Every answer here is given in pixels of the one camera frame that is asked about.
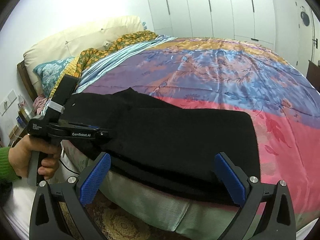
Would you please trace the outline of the person's left hand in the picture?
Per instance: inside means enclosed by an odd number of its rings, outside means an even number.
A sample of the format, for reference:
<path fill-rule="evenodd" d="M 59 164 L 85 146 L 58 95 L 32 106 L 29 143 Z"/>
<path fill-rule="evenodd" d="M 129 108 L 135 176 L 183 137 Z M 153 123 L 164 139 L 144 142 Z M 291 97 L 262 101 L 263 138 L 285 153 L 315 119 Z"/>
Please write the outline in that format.
<path fill-rule="evenodd" d="M 52 178 L 59 168 L 61 146 L 51 145 L 42 139 L 25 135 L 14 147 L 10 148 L 8 161 L 16 175 L 27 178 L 29 161 L 33 152 L 42 152 L 48 156 L 41 161 L 37 172 L 45 180 Z"/>

